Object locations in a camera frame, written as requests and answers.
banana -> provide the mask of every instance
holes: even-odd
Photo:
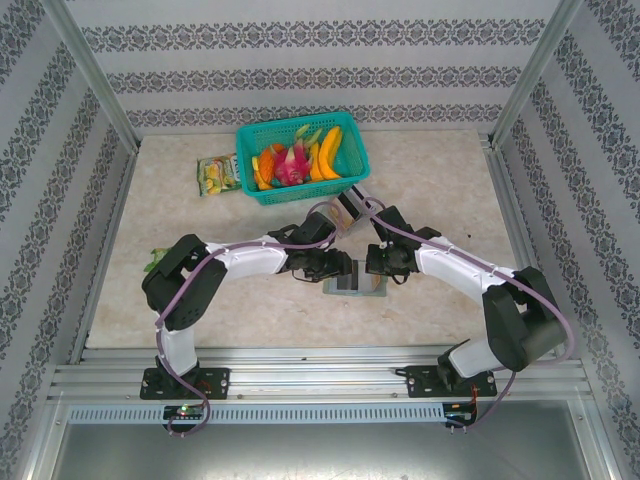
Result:
[[[323,181],[325,178],[322,176],[322,173],[320,173],[320,167],[318,165],[318,154],[320,153],[320,145],[318,145],[318,142],[315,142],[313,145],[311,145],[311,147],[309,148],[309,156],[311,157],[311,181],[312,182],[321,182]]]
[[[260,176],[260,168],[258,166],[258,157],[251,159],[251,166],[253,167],[253,179],[258,184],[259,190],[273,190],[273,187],[265,182]]]
[[[325,180],[342,178],[333,171],[333,162],[336,159],[336,153],[338,153],[341,141],[342,130],[340,130],[340,127],[333,127],[329,130],[327,136],[324,137],[324,141],[320,147],[320,153],[318,154],[318,167]]]

white robotic arm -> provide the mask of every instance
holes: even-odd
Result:
[[[521,271],[498,267],[474,257],[428,227],[414,232],[395,207],[385,208],[376,217],[402,232],[425,242],[394,233],[378,223],[374,227],[382,245],[369,245],[367,271],[390,276],[404,283],[410,273],[437,277],[482,305],[486,335],[456,345],[438,359],[438,376],[451,391],[475,375],[496,368],[520,371],[561,344],[566,332],[549,309],[532,296],[507,284],[504,276],[516,279],[536,294],[555,304],[538,270]],[[158,313],[186,281],[183,269],[193,271],[212,252],[227,249],[204,262],[197,276],[167,315],[161,333],[164,363],[183,379],[198,370],[193,325],[201,318],[223,280],[254,274],[274,274],[302,270],[307,281],[351,273],[351,259],[336,249],[294,249],[320,242],[335,226],[320,213],[312,213],[298,227],[290,225],[252,242],[220,245],[205,244],[195,235],[183,237],[145,278],[142,288],[149,306]],[[282,245],[277,248],[270,245]],[[164,370],[163,362],[157,362]]]
[[[391,276],[399,284],[410,273],[431,275],[483,307],[486,335],[456,345],[438,359],[439,376],[450,389],[487,370],[520,371],[566,339],[562,324],[549,309],[500,278],[515,279],[555,305],[540,271],[532,267],[514,271],[490,264],[455,247],[428,227],[414,232],[393,206],[376,217],[427,242],[409,239],[374,222],[383,243],[369,245],[370,273]]]
[[[160,327],[164,363],[181,377],[197,367],[194,324],[202,317],[223,281],[302,270],[306,281],[318,282],[351,273],[349,256],[336,249],[328,250],[330,243],[323,243],[334,230],[335,226],[326,217],[314,212],[300,226],[289,225],[239,244],[204,243],[193,234],[182,237],[142,283],[147,303],[159,314],[185,283],[184,269],[193,271],[212,253],[222,253],[209,259],[194,276],[192,284]],[[319,248],[301,248],[318,242]],[[158,368],[164,369],[162,362],[157,363]]]
[[[276,244],[278,241],[263,235],[249,243]],[[206,251],[211,254],[220,249],[228,248],[229,244],[207,243]],[[243,247],[233,251],[226,251],[216,257],[224,265],[226,274],[224,280],[278,273],[284,267],[287,253],[282,248],[274,247]],[[166,362],[180,376],[187,373],[198,364],[195,348],[194,325],[181,330],[169,330],[167,325],[162,327],[162,347]]]

plastic basket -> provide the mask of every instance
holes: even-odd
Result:
[[[322,128],[320,141],[338,125],[342,129],[342,142],[333,169],[342,178],[324,182],[305,183],[294,187],[275,188],[261,192],[253,178],[251,158],[273,143],[290,146],[293,135],[301,126],[310,124],[309,132]],[[305,117],[287,118],[272,122],[247,125],[238,130],[236,153],[242,189],[262,205],[292,202],[303,198],[337,195],[369,175],[369,159],[353,117],[346,112],[322,113]]]

table surface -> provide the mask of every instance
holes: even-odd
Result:
[[[515,267],[493,184],[475,131],[363,132],[371,176],[365,188],[396,205],[417,230],[435,228],[488,261]],[[263,207],[242,191],[200,198],[196,159],[235,150],[234,135],[147,136],[142,142],[88,348],[154,347],[140,287],[150,251],[187,233],[234,243],[300,223],[321,199]],[[379,243],[361,227],[336,247],[364,259]],[[290,274],[225,282],[196,324],[199,347],[454,344],[482,334],[482,309],[432,277],[387,285],[387,296],[325,295]]]

patterned wallpaper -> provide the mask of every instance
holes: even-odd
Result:
[[[640,478],[639,34],[632,1],[585,2],[503,146],[623,478]]]
[[[37,1],[0,6],[0,479],[65,363],[129,155]]]
[[[336,109],[365,129],[488,133],[557,2],[68,6],[142,136],[230,132]]]

